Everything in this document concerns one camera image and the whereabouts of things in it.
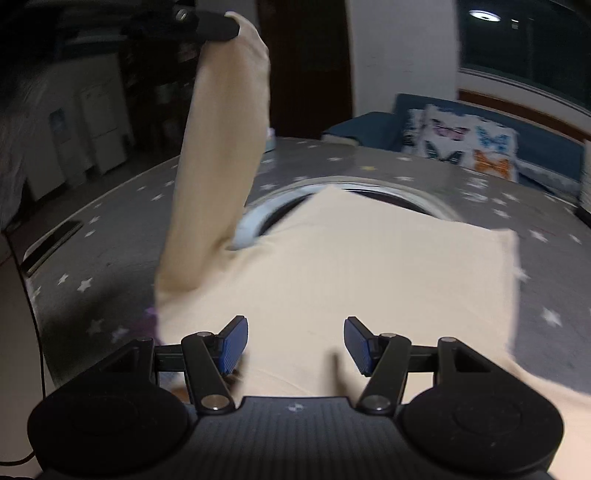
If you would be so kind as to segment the dark window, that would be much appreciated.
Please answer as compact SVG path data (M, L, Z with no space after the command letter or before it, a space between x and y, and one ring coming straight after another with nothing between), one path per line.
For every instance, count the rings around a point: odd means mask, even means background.
M458 1L460 64L590 108L588 1Z

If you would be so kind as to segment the butterfly print pillow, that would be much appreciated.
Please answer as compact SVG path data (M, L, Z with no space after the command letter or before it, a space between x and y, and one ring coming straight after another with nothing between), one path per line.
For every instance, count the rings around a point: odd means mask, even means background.
M509 127L429 104L412 109L403 151L516 183L518 134Z

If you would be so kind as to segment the grey star tablecloth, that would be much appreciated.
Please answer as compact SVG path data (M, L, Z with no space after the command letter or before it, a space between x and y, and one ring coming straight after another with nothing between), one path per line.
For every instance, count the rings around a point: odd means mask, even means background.
M170 215L175 160L75 213L78 231L29 281L53 380L64 383L125 341L155 332L153 276ZM590 389L590 231L570 204L544 191L386 150L283 139L263 157L250 199L270 205L249 222L256 236L332 176L408 205L412 190L440 199L470 224L515 231L521 304L514 353L528 372ZM283 188L297 187L293 195Z

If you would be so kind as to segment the blue sofa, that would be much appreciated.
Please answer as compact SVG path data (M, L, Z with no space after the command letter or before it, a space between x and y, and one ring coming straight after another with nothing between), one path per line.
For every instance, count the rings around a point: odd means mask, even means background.
M490 109L400 94L391 112L332 126L325 138L432 159L556 194L579 197L585 148Z

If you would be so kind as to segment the tissue box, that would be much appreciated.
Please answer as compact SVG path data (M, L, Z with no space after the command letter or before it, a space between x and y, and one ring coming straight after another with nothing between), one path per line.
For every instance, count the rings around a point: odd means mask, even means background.
M266 132L266 148L264 149L265 153L270 153L276 149L276 132L273 128L267 128Z

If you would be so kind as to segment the water dispenser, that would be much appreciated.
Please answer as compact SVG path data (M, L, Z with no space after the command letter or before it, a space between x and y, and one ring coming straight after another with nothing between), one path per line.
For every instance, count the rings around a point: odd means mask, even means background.
M62 108L49 114L49 126L57 160L68 185L75 188L84 184L86 177L83 163Z

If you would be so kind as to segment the cream sweatshirt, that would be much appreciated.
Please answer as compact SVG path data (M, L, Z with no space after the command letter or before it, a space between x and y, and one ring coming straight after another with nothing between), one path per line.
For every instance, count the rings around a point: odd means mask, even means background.
M590 475L590 389L534 375L514 353L521 304L515 231L440 220L322 188L252 246L231 250L263 157L270 60L256 27L209 42L176 170L155 277L159 337L168 342L249 319L240 395L349 395L363 380L342 349L342 323L421 343L454 336L548 397L565 421L552 473Z

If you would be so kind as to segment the white refrigerator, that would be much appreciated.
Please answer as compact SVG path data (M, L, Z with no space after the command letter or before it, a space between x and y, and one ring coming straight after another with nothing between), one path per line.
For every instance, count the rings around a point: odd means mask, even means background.
M90 142L90 150L99 172L104 174L126 160L122 133L113 107L111 76L79 90L81 113Z

